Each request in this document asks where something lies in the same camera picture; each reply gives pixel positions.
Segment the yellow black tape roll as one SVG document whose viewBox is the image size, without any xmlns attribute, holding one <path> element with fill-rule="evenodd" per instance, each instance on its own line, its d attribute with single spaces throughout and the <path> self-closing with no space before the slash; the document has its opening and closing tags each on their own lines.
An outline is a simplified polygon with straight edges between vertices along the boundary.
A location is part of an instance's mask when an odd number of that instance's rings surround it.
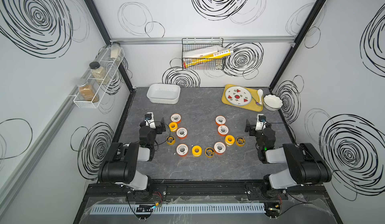
<svg viewBox="0 0 385 224">
<path fill-rule="evenodd" d="M 174 145 L 175 142 L 176 142 L 176 138 L 175 138 L 175 136 L 173 136 L 173 135 L 169 135 L 169 136 L 167 137 L 167 139 L 166 139 L 166 143 L 167 143 L 168 145 Z"/>
<path fill-rule="evenodd" d="M 208 147 L 205 149 L 205 155 L 208 157 L 208 158 L 212 158 L 215 154 L 215 150 L 211 147 Z"/>
<path fill-rule="evenodd" d="M 243 147 L 246 143 L 246 140 L 243 137 L 237 137 L 236 138 L 236 145 Z"/>
</svg>

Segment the spice jar brown contents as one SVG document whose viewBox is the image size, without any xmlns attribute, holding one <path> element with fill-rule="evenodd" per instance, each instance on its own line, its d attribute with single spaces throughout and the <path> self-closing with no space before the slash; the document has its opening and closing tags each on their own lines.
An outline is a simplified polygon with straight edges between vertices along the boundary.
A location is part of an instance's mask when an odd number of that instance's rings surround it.
<svg viewBox="0 0 385 224">
<path fill-rule="evenodd" d="M 85 101 L 92 103 L 97 103 L 99 101 L 99 96 L 97 95 L 93 85 L 86 78 L 79 79 L 77 87 L 80 95 Z"/>
</svg>

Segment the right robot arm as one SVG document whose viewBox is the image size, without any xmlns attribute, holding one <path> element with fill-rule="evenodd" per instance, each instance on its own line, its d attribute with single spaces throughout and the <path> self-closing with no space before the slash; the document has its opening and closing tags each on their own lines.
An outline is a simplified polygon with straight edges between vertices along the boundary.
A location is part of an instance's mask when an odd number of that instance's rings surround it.
<svg viewBox="0 0 385 224">
<path fill-rule="evenodd" d="M 258 158 L 263 164 L 287 164 L 285 170 L 264 177 L 271 189 L 331 181 L 332 171 L 312 144 L 288 143 L 275 148 L 276 136 L 271 126 L 265 119 L 255 125 L 246 121 L 245 126 L 245 132 L 256 139 Z"/>
</svg>

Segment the spice jar pale contents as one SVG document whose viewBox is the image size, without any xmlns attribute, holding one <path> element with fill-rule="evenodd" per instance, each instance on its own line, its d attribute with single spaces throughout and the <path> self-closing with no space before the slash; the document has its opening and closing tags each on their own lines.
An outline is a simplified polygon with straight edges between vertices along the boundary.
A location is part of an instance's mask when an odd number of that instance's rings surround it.
<svg viewBox="0 0 385 224">
<path fill-rule="evenodd" d="M 115 60 L 118 58 L 121 50 L 121 44 L 117 41 L 112 42 L 110 47 L 110 58 Z"/>
</svg>

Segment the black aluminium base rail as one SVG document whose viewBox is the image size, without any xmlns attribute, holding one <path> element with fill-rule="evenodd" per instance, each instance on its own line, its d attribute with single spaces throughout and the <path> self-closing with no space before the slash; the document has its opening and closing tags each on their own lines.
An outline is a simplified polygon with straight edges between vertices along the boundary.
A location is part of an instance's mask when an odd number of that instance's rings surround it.
<svg viewBox="0 0 385 224">
<path fill-rule="evenodd" d="M 90 198 L 128 198 L 130 202 L 159 201 L 169 203 L 179 197 L 243 197 L 249 201 L 287 200 L 295 194 L 324 194 L 322 185 L 305 185 L 290 187 L 287 190 L 273 190 L 262 180 L 217 180 L 189 181 L 156 179 L 143 191 L 132 190 L 115 184 L 90 184 L 83 197 L 83 202 Z"/>
</svg>

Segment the orange sealing tape roll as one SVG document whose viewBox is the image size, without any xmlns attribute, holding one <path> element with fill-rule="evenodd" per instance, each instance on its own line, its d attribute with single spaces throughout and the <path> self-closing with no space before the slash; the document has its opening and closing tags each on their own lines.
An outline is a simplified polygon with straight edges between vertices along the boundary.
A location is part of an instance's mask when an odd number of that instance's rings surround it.
<svg viewBox="0 0 385 224">
<path fill-rule="evenodd" d="M 222 155 L 226 151 L 226 145 L 222 142 L 217 142 L 214 144 L 214 151 L 216 154 Z"/>
<path fill-rule="evenodd" d="M 218 134 L 220 136 L 227 136 L 229 134 L 229 129 L 226 125 L 220 125 L 218 127 Z"/>
<path fill-rule="evenodd" d="M 181 157 L 187 156 L 188 146 L 186 144 L 179 144 L 176 148 L 176 153 Z"/>
<path fill-rule="evenodd" d="M 218 126 L 225 125 L 226 119 L 224 116 L 217 116 L 215 122 Z"/>
<path fill-rule="evenodd" d="M 179 139 L 185 139 L 187 137 L 187 129 L 186 128 L 178 128 L 176 131 L 176 135 Z"/>
<path fill-rule="evenodd" d="M 170 119 L 172 122 L 179 124 L 181 122 L 181 115 L 180 114 L 173 114 Z"/>
</svg>

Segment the yellow sealing tape roll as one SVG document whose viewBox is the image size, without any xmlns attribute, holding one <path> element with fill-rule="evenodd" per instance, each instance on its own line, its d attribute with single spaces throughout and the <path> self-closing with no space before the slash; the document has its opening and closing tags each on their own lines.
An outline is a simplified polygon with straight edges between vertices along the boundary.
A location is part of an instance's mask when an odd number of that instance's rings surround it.
<svg viewBox="0 0 385 224">
<path fill-rule="evenodd" d="M 196 145 L 191 149 L 191 152 L 194 157 L 200 157 L 202 155 L 202 148 Z"/>
<path fill-rule="evenodd" d="M 178 129 L 178 124 L 176 122 L 171 122 L 168 126 L 171 132 L 176 132 Z"/>
<path fill-rule="evenodd" d="M 235 138 L 234 138 L 234 136 L 232 136 L 232 135 L 227 135 L 227 136 L 225 137 L 225 144 L 226 144 L 227 146 L 232 146 L 232 145 L 234 145 L 234 143 L 235 143 Z"/>
</svg>

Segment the white scalloped bowl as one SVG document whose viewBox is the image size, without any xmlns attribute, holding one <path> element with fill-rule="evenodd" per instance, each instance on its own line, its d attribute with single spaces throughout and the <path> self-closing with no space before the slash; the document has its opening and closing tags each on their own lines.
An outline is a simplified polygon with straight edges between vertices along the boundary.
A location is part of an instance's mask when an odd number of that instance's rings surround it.
<svg viewBox="0 0 385 224">
<path fill-rule="evenodd" d="M 270 111 L 277 111 L 282 108 L 283 101 L 276 95 L 266 95 L 263 98 L 263 105 Z"/>
</svg>

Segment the yellow tray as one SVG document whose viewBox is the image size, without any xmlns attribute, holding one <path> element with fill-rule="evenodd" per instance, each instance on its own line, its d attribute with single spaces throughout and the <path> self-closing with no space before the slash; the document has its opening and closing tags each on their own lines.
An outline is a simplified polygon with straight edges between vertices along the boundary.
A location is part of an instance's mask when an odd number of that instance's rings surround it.
<svg viewBox="0 0 385 224">
<path fill-rule="evenodd" d="M 236 86 L 236 85 L 227 84 L 227 85 L 225 86 L 225 89 L 224 89 L 223 94 L 222 94 L 222 102 L 223 102 L 224 104 L 231 105 L 231 106 L 234 106 L 234 107 L 235 107 L 235 105 L 230 104 L 230 103 L 225 99 L 225 90 L 227 90 L 229 87 L 233 87 L 233 86 Z M 246 105 L 246 106 L 241 106 L 241 107 L 239 107 L 239 108 L 246 109 L 246 110 L 251 110 L 251 111 L 255 111 L 255 112 L 261 112 L 261 111 L 263 110 L 263 106 L 259 106 L 259 105 L 256 104 L 257 101 L 258 101 L 257 90 L 255 90 L 255 89 L 250 89 L 250 88 L 245 88 L 245 89 L 247 89 L 247 90 L 251 93 L 253 99 L 252 99 L 251 103 L 249 103 L 248 105 Z"/>
</svg>

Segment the spice jar black lid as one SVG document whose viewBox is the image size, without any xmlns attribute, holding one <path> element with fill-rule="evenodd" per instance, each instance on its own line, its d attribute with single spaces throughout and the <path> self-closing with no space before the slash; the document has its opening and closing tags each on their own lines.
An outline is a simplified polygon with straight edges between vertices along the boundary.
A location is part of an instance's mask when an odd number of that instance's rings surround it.
<svg viewBox="0 0 385 224">
<path fill-rule="evenodd" d="M 89 63 L 91 73 L 99 85 L 107 85 L 110 81 L 105 68 L 97 61 Z"/>
</svg>

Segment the white plastic storage box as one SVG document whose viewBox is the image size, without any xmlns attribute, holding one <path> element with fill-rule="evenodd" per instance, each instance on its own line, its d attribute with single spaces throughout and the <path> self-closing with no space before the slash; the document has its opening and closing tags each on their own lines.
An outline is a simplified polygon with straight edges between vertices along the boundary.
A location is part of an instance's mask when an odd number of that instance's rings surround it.
<svg viewBox="0 0 385 224">
<path fill-rule="evenodd" d="M 176 104 L 179 101 L 181 88 L 178 85 L 154 83 L 147 91 L 147 98 L 155 104 Z"/>
</svg>

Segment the white spoon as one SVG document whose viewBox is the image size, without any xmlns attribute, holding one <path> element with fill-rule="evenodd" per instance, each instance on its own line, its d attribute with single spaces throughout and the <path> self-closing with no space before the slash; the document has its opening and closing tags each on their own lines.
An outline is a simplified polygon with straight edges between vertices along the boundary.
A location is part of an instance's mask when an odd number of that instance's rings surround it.
<svg viewBox="0 0 385 224">
<path fill-rule="evenodd" d="M 257 101 L 256 104 L 259 105 L 259 106 L 262 106 L 262 105 L 263 105 L 263 94 L 264 94 L 264 92 L 263 92 L 262 89 L 259 89 L 259 90 L 257 91 L 258 101 Z"/>
</svg>

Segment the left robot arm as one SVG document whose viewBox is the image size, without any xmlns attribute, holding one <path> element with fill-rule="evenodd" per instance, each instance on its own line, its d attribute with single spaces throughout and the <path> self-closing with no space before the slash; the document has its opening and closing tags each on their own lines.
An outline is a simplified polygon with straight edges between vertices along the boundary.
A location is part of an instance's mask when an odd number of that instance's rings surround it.
<svg viewBox="0 0 385 224">
<path fill-rule="evenodd" d="M 154 128 L 142 124 L 139 140 L 130 143 L 111 143 L 99 167 L 97 182 L 116 184 L 133 190 L 149 190 L 151 178 L 137 170 L 139 162 L 152 161 L 158 143 L 156 136 L 166 131 L 164 119 L 154 122 Z"/>
</svg>

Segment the watermelon pattern plate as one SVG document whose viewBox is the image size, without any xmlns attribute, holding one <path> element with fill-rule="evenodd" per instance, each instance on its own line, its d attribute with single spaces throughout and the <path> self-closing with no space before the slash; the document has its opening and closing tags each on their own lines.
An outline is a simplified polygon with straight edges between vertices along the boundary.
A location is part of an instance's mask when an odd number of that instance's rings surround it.
<svg viewBox="0 0 385 224">
<path fill-rule="evenodd" d="M 247 89 L 240 86 L 233 86 L 225 90 L 225 99 L 230 104 L 241 107 L 251 103 L 253 98 Z"/>
</svg>

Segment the yellow white box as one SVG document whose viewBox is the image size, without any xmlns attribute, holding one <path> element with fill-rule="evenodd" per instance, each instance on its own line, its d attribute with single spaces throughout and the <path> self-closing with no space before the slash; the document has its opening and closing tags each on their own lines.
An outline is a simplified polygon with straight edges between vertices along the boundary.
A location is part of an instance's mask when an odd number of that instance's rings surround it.
<svg viewBox="0 0 385 224">
<path fill-rule="evenodd" d="M 184 51 L 182 54 L 182 66 L 191 68 L 200 65 L 209 65 L 214 69 L 220 69 L 223 65 L 223 58 L 233 55 L 234 51 L 219 45 L 200 47 L 195 50 Z"/>
</svg>

